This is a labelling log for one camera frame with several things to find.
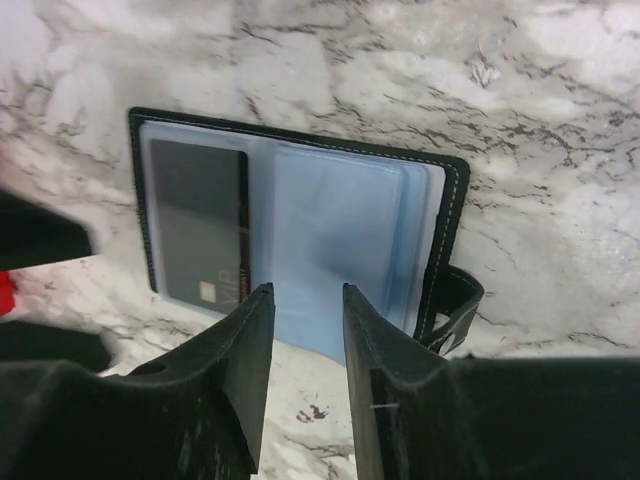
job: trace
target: wallet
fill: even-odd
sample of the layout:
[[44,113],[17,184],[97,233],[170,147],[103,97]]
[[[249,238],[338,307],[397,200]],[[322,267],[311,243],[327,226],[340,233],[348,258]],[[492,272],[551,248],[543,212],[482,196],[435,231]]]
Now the wallet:
[[437,353],[464,340],[483,289],[449,265],[463,160],[140,107],[129,124],[155,292],[226,315],[271,283],[275,338],[343,364],[345,283]]

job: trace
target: black card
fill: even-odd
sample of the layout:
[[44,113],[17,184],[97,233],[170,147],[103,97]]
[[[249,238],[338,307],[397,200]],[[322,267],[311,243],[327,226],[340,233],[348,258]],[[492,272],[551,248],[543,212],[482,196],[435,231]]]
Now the black card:
[[166,294],[230,313],[250,285],[247,155],[157,139],[149,151]]

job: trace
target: red object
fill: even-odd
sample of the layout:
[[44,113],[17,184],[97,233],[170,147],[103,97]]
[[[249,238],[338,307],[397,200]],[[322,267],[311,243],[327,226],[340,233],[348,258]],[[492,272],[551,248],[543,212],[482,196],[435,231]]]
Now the red object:
[[13,283],[7,272],[0,272],[0,315],[5,315],[13,310],[16,301],[13,298]]

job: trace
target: blurred black object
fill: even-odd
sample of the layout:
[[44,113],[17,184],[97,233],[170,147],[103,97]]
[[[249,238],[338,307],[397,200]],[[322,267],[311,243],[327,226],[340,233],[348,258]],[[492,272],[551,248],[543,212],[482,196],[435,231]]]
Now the blurred black object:
[[344,329],[358,478],[640,478],[640,359],[449,362],[354,286]]
[[2,189],[0,232],[1,271],[93,255],[82,225]]
[[0,364],[0,479],[249,480],[257,471],[275,307],[228,317],[126,377],[66,361]]
[[98,373],[109,368],[112,358],[98,334],[25,319],[0,323],[0,362],[68,360]]

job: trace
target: marble countertop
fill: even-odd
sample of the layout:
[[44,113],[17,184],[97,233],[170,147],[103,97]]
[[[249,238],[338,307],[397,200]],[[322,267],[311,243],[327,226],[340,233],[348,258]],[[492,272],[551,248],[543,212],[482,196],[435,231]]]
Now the marble countertop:
[[[638,25],[622,0],[4,0],[0,184],[100,251],[16,272],[19,312],[104,329],[119,373],[211,324],[147,286],[137,105],[464,158],[452,263],[487,294],[453,354],[637,355]],[[344,368],[273,359],[262,475],[355,478]]]

